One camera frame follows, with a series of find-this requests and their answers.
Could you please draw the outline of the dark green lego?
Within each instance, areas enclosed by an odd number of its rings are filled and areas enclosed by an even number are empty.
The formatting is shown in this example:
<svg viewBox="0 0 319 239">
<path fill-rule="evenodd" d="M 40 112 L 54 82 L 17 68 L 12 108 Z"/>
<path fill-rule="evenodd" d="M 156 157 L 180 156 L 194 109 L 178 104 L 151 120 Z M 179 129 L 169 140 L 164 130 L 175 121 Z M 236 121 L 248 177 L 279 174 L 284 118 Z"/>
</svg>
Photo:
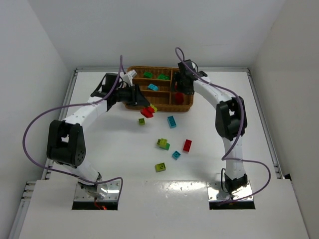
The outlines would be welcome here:
<svg viewBox="0 0 319 239">
<path fill-rule="evenodd" d="M 157 76 L 157 79 L 159 79 L 159 80 L 170 80 L 170 76 L 161 73 L 161 74 L 159 74 L 159 75 Z"/>
</svg>

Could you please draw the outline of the red base lego brick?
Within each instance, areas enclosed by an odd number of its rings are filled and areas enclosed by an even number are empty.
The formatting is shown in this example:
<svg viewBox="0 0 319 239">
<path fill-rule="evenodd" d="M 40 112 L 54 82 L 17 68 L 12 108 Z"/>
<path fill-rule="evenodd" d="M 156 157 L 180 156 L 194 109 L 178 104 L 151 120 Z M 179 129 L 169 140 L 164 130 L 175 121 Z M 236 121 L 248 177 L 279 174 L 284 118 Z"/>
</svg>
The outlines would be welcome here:
<svg viewBox="0 0 319 239">
<path fill-rule="evenodd" d="M 151 107 L 144 107 L 140 110 L 141 114 L 146 118 L 152 118 L 154 116 L 155 110 Z"/>
</svg>

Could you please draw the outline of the cyan rounded lego brick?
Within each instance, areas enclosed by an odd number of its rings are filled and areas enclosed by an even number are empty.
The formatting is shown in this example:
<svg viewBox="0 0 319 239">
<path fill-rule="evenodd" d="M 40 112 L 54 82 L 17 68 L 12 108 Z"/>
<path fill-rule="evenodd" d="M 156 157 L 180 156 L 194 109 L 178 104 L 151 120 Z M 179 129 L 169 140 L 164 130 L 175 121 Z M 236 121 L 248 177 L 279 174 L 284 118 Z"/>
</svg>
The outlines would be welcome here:
<svg viewBox="0 0 319 239">
<path fill-rule="evenodd" d="M 159 90 L 158 86 L 156 86 L 154 84 L 149 84 L 148 85 L 148 89 L 153 90 L 153 91 L 158 91 Z"/>
</svg>

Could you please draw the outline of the red rounded lego brick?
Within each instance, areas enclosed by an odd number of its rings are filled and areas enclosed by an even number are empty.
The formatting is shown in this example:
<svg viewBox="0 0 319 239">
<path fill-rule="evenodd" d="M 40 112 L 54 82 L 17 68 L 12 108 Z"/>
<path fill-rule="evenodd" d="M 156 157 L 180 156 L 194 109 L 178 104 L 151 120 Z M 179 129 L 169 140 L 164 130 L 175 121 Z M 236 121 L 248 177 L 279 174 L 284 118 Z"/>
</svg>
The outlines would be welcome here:
<svg viewBox="0 0 319 239">
<path fill-rule="evenodd" d="M 175 93 L 175 103 L 177 105 L 182 105 L 184 103 L 184 94 L 177 92 Z"/>
</svg>

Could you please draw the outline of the small lime lego brick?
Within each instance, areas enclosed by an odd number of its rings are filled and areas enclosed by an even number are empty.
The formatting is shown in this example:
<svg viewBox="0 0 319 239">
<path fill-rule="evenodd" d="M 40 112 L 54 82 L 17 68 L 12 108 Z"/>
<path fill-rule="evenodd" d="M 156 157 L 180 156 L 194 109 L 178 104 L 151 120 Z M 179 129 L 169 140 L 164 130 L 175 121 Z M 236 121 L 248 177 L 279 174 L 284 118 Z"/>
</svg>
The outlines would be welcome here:
<svg viewBox="0 0 319 239">
<path fill-rule="evenodd" d="M 145 125 L 145 124 L 146 122 L 144 118 L 139 119 L 139 125 Z"/>
</svg>

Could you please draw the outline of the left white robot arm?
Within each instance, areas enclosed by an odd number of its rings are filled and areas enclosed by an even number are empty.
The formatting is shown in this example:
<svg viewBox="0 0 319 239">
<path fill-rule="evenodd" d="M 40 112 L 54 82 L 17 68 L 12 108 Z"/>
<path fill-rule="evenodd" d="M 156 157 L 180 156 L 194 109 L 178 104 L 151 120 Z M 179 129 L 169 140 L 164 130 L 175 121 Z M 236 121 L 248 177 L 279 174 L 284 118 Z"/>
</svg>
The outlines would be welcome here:
<svg viewBox="0 0 319 239">
<path fill-rule="evenodd" d="M 82 107 L 62 120 L 54 120 L 49 126 L 47 157 L 67 168 L 76 176 L 81 187 L 90 193 L 97 192 L 102 176 L 85 158 L 85 130 L 118 102 L 141 106 L 150 114 L 155 112 L 139 85 L 133 84 L 136 75 L 135 70 L 122 77 L 106 73 Z"/>
</svg>

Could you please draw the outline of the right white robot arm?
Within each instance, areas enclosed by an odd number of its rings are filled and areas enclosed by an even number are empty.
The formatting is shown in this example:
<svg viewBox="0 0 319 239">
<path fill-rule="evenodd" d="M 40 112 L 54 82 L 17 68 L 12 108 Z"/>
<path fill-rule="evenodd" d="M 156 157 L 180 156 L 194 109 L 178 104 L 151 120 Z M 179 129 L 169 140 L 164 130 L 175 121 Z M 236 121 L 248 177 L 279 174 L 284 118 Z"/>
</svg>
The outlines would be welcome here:
<svg viewBox="0 0 319 239">
<path fill-rule="evenodd" d="M 186 95 L 198 93 L 216 110 L 215 128 L 225 148 L 225 155 L 222 157 L 226 162 L 224 189 L 230 194 L 248 183 L 242 161 L 242 136 L 247 127 L 244 100 L 212 84 L 205 72 L 195 72 L 191 60 L 179 62 L 178 68 L 179 72 L 173 76 L 171 89 Z"/>
</svg>

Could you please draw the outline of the brown wicker divided tray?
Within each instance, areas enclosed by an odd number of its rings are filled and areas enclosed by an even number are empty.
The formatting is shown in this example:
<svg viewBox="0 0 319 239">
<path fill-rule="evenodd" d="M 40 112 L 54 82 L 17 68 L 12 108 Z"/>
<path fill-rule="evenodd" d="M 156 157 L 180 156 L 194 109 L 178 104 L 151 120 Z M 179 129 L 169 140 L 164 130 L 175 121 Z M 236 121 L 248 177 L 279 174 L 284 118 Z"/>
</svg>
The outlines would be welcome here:
<svg viewBox="0 0 319 239">
<path fill-rule="evenodd" d="M 176 91 L 170 90 L 171 77 L 173 72 L 178 72 L 176 67 L 156 67 L 156 66 L 131 66 L 128 71 L 135 70 L 137 75 L 133 78 L 133 83 L 138 84 L 142 94 L 147 100 L 154 105 L 158 111 L 162 112 L 187 112 L 193 105 L 194 96 L 184 94 L 184 103 L 177 105 L 175 103 Z M 151 79 L 143 77 L 143 73 L 149 71 L 153 73 Z M 157 76 L 159 74 L 165 74 L 170 76 L 170 80 L 159 80 Z M 158 86 L 158 91 L 148 89 L 149 84 Z"/>
</svg>

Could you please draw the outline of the long cyan lego brick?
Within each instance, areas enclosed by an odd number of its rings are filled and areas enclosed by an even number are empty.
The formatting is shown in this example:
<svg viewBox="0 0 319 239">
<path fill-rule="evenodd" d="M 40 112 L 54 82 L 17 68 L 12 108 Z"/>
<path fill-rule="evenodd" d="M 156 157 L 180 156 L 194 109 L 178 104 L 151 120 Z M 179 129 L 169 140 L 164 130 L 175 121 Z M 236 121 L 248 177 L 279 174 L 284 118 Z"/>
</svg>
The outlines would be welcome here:
<svg viewBox="0 0 319 239">
<path fill-rule="evenodd" d="M 176 125 L 176 121 L 175 121 L 173 116 L 167 117 L 167 121 L 168 121 L 168 124 L 169 124 L 170 128 L 175 128 L 177 126 Z"/>
</svg>

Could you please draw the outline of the lime green stacked lego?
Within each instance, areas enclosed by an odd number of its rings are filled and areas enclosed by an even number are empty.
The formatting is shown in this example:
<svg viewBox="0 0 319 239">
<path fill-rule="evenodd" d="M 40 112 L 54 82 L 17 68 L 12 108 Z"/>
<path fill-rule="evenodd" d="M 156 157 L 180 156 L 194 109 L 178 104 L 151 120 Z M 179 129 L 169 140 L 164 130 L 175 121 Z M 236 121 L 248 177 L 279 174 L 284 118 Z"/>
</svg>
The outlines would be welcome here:
<svg viewBox="0 0 319 239">
<path fill-rule="evenodd" d="M 157 140 L 157 147 L 164 150 L 169 150 L 170 144 L 168 143 L 167 139 L 161 138 Z"/>
</svg>

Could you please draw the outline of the small cyan lego brick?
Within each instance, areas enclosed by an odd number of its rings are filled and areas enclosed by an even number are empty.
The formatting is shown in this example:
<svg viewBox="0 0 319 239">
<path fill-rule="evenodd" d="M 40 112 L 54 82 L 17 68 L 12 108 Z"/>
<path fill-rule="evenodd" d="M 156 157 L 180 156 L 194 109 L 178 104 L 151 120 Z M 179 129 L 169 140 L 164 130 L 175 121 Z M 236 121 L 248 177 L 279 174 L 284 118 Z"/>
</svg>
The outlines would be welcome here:
<svg viewBox="0 0 319 239">
<path fill-rule="evenodd" d="M 174 160 L 178 160 L 180 158 L 181 154 L 178 152 L 178 151 L 175 151 L 173 154 L 172 154 L 172 158 Z"/>
</svg>

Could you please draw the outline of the lime lego brick front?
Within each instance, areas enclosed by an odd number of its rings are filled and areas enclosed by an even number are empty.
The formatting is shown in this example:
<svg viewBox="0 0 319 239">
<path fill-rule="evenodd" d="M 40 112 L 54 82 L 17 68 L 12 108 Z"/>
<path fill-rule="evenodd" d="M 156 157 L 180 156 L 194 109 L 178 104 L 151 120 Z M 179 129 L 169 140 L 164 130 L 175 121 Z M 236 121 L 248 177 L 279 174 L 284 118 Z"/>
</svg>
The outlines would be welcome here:
<svg viewBox="0 0 319 239">
<path fill-rule="evenodd" d="M 156 164 L 156 165 L 155 165 L 155 171 L 156 171 L 156 172 L 166 171 L 165 163 Z"/>
</svg>

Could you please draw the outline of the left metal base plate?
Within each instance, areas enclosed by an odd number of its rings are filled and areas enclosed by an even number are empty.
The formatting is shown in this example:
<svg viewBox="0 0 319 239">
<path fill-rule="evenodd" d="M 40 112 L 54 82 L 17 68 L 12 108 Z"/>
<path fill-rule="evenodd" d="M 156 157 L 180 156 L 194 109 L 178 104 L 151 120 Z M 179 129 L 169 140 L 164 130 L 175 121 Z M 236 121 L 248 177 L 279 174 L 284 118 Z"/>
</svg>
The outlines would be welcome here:
<svg viewBox="0 0 319 239">
<path fill-rule="evenodd" d="M 111 181 L 104 184 L 85 185 L 78 183 L 75 189 L 75 202 L 116 202 L 119 199 L 121 181 Z"/>
</svg>

